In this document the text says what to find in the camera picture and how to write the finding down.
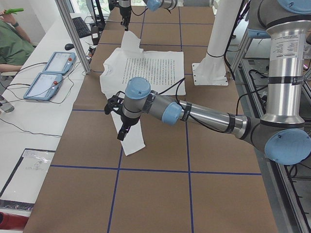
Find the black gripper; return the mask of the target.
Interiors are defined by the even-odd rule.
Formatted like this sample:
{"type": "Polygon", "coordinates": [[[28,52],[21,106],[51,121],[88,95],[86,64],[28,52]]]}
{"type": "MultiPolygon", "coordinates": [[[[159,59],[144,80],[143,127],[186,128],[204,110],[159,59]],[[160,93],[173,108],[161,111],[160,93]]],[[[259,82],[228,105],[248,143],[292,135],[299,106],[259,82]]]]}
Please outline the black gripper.
{"type": "Polygon", "coordinates": [[[121,8],[121,16],[122,16],[122,24],[124,25],[124,30],[128,31],[129,26],[128,24],[130,23],[131,19],[131,8],[121,8]]]}
{"type": "Polygon", "coordinates": [[[121,115],[122,127],[118,132],[117,139],[123,141],[129,132],[129,128],[133,125],[136,125],[139,121],[139,117],[137,118],[130,118],[127,117],[125,114],[121,115]]]}

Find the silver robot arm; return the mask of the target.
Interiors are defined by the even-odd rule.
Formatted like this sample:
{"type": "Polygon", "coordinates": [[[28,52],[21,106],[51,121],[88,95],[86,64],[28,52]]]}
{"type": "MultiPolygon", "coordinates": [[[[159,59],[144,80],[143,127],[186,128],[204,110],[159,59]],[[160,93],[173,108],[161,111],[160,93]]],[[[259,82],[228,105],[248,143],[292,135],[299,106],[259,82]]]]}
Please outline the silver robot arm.
{"type": "Polygon", "coordinates": [[[131,0],[118,0],[117,1],[117,7],[119,8],[120,15],[121,15],[121,25],[124,27],[125,31],[129,30],[129,24],[131,21],[132,14],[134,14],[135,16],[141,16],[148,10],[154,12],[159,8],[166,9],[167,11],[170,12],[178,4],[177,0],[144,0],[143,2],[145,3],[146,7],[143,10],[143,12],[141,12],[140,14],[137,14],[132,9],[131,0]]]}
{"type": "Polygon", "coordinates": [[[304,83],[304,44],[311,27],[308,0],[254,0],[250,22],[271,37],[266,111],[260,118],[232,114],[235,88],[193,88],[190,100],[170,98],[151,90],[144,78],[132,78],[124,98],[117,98],[116,113],[123,140],[141,114],[150,114],[173,125],[178,120],[200,124],[218,133],[233,134],[282,165],[294,165],[311,153],[311,137],[299,114],[304,83]]]}

